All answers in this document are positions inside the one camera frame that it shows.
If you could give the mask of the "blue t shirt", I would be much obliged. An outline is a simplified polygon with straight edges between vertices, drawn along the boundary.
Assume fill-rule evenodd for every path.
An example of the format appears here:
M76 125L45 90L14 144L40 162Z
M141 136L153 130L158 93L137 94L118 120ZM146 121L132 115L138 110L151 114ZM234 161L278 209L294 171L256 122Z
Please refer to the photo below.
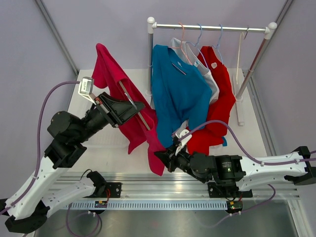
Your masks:
M172 133L183 122L194 129L206 121L212 90L195 66L166 45L153 48L151 86L157 135L165 148L172 145Z

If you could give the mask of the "pink hanger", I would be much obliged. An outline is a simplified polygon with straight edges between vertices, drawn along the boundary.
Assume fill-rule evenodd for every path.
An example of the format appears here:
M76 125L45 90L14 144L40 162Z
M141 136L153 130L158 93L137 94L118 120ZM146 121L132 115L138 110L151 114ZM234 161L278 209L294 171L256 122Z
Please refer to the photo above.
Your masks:
M180 49L183 53L183 55L186 57L188 63L190 65L192 65L190 59L188 58L185 50L183 49L183 39L184 39L184 35L185 35L185 28L184 28L184 25L181 23L181 22L178 22L178 24L181 26L182 28L182 35L181 35L181 41L180 41L180 46L179 47L171 47L172 49ZM173 62L171 62L171 65L176 69L178 70L180 73L182 73L183 75L187 75L184 71L182 71L180 68L178 68Z

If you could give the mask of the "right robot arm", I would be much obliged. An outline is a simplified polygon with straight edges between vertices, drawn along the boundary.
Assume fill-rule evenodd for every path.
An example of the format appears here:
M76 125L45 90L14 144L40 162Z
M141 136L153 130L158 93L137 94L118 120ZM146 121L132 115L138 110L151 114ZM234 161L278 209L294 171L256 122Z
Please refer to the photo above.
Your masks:
M239 155L207 156L175 146L154 153L169 172L180 169L202 183L209 183L226 198L237 198L242 192L274 183L296 186L315 184L316 169L311 166L311 153L306 146L282 156L250 159Z

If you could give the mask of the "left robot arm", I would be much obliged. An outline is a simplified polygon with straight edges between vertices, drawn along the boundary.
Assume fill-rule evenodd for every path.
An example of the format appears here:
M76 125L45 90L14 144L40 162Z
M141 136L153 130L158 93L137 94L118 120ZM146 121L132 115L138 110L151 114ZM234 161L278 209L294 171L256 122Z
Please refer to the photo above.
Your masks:
M83 118L66 111L57 112L48 127L53 141L44 151L34 173L16 194L1 199L0 213L7 215L9 232L29 234L40 228L59 209L80 198L98 198L105 194L107 182L91 171L75 184L48 195L55 181L83 155L83 143L106 125L117 128L145 107L142 102L118 100L103 92Z

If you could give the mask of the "magenta t shirt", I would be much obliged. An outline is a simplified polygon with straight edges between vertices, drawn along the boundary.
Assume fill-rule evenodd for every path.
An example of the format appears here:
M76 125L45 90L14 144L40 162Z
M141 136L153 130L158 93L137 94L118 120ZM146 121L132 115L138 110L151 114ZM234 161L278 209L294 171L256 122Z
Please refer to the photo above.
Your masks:
M138 146L147 142L150 170L152 173L162 176L165 166L154 154L154 152L164 150L158 140L156 131L158 119L155 110L151 108L142 93L103 44L96 44L96 52L97 59L92 74L94 85L100 89L107 87L110 95L120 100L127 100L125 95L127 92L134 103L142 102L145 105L140 111L144 121L138 115L135 115L119 127L121 133L129 140L128 153L132 153Z

